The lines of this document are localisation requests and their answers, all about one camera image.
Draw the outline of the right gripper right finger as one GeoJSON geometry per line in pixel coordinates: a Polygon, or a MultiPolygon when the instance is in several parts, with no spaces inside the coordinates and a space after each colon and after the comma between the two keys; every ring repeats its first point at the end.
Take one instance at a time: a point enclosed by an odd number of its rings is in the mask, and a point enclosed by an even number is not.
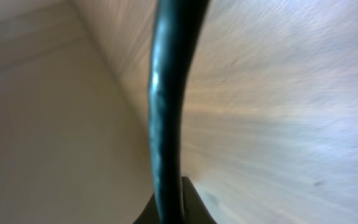
{"type": "Polygon", "coordinates": [[[181,178],[186,224],[217,224],[188,177],[181,178]]]}

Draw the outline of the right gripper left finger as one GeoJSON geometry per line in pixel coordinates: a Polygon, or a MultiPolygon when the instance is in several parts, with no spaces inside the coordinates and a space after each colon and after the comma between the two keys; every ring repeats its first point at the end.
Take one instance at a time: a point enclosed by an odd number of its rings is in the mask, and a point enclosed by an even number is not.
{"type": "Polygon", "coordinates": [[[152,195],[142,213],[133,224],[159,224],[159,216],[155,195],[152,195]]]}

